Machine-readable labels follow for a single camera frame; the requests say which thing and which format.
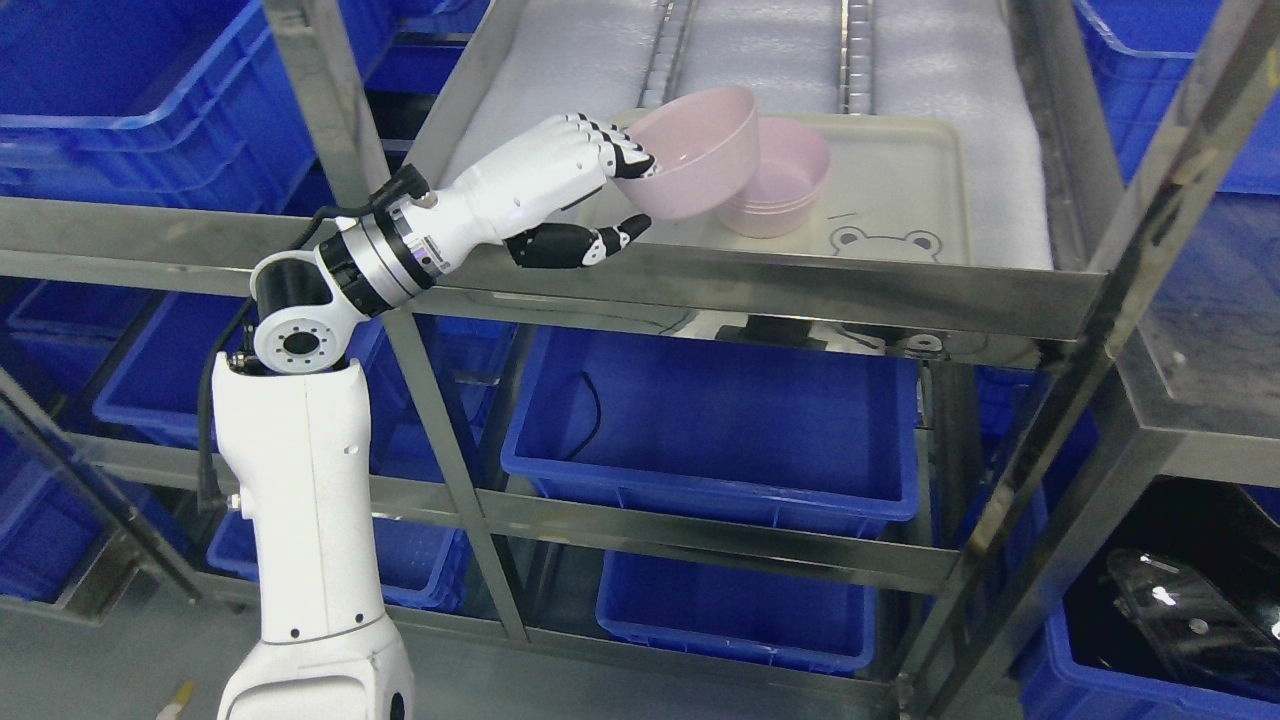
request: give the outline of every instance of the metal shelf frame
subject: metal shelf frame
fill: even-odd
[[[387,168],[334,0],[266,0],[265,5],[335,195],[358,204],[385,179]],[[522,10],[520,0],[497,0],[445,85],[408,154],[429,181],[438,182],[444,173],[506,58]],[[502,250],[480,249],[442,286],[384,315],[445,482],[371,478],[374,509],[465,529],[497,620],[404,609],[390,609],[392,615],[406,625],[532,652],[836,694],[886,716],[964,717],[998,685],[1048,607],[1152,478],[1276,483],[1253,470],[1280,466],[1280,439],[1148,424],[1142,397],[1158,395],[1160,388],[1143,374],[1146,356],[1134,350],[1140,340],[1133,331],[1275,94],[1280,4],[1224,3],[1128,188],[1111,152],[1070,0],[1011,3],[1009,20],[1042,132],[1057,270],[640,243],[588,273],[539,274],[517,272]],[[0,263],[14,275],[242,296],[257,260],[288,245],[305,224],[301,218],[0,199]],[[980,475],[966,366],[1037,368],[1048,379],[1038,388],[1038,410],[1014,438],[1009,468],[977,529],[961,548],[945,550],[937,542],[838,538],[511,492],[494,452],[506,413],[498,411],[489,436],[472,442],[447,382],[448,369],[431,360],[413,313],[676,337],[692,316],[713,313],[722,325],[745,327],[751,316],[773,316],[810,327],[840,323],[883,338],[887,354],[928,361],[931,470],[933,491],[943,500],[943,527],[955,525],[966,488]],[[499,407],[509,407],[518,369],[518,359],[508,365]],[[26,397],[6,374],[0,374],[0,391],[6,398]],[[965,626],[964,607],[1091,402],[1103,442],[1055,510],[1033,561],[1010,582],[984,621]],[[36,428],[37,445],[55,454],[60,446],[70,457],[49,459],[63,462],[72,480],[93,473],[195,487],[191,451],[68,434],[29,398],[19,405],[22,421]],[[1228,456],[1231,462],[1215,461]],[[232,474],[218,462],[224,491],[234,492]],[[93,483],[81,484],[96,492]],[[115,520],[148,560],[147,569],[192,600],[256,600],[251,583],[198,571],[165,552],[168,546],[147,532],[145,520]],[[887,653],[888,674],[819,676],[532,626],[531,598],[511,537],[869,584],[937,601]]]

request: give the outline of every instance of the black object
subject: black object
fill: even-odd
[[[568,270],[588,265],[591,247],[600,241],[603,260],[622,250],[622,234],[634,241],[649,229],[653,220],[649,215],[632,215],[618,223],[616,228],[591,229],[567,223],[543,223],[530,231],[508,237],[504,242],[512,260],[521,268],[545,270]]]
[[[1280,701],[1280,646],[1196,568],[1119,548],[1107,555],[1107,570],[1120,591],[1116,607],[1142,632],[1170,676]]]
[[[1151,584],[1156,579],[1161,582]],[[1155,598],[1157,587],[1178,605]],[[1183,600],[1166,594],[1174,587]],[[1185,478],[1153,483],[1065,605],[1076,662],[1280,700],[1274,634],[1280,621],[1280,525],[1238,486]],[[1157,629],[1162,618],[1176,618],[1187,632]],[[1192,620],[1210,626],[1193,628]]]

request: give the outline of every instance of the black fingertip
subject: black fingertip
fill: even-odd
[[[649,229],[653,225],[653,218],[645,214],[632,215],[618,224],[618,229],[627,233],[627,237],[635,240],[640,233]]]

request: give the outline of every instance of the robotic arm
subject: robotic arm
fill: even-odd
[[[228,680],[219,720],[404,720],[413,674],[379,583],[369,497],[369,391],[343,363],[356,324],[457,269],[479,245],[525,268],[580,268],[649,227],[636,215],[590,229],[544,220],[654,159],[612,126],[548,118],[430,191],[411,165],[339,218],[314,251],[262,260],[252,352],[219,354],[219,448],[253,521],[261,641]]]
[[[306,374],[342,357],[357,323],[430,288],[479,245],[503,245],[524,268],[581,268],[621,251],[649,227],[646,215],[590,229],[544,223],[613,177],[655,172],[652,155],[613,126],[557,115],[508,141],[452,186],[431,191],[407,165],[339,218],[314,251],[278,252],[253,269],[259,306],[253,351],[276,373]]]

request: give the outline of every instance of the pink bowl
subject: pink bowl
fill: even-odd
[[[760,118],[760,167],[718,210],[746,237],[778,237],[805,223],[827,186],[831,149],[822,133],[790,118]]]
[[[658,220],[691,218],[724,202],[760,161],[755,95],[745,87],[713,87],[673,100],[627,135],[658,159],[660,170],[617,186]]]

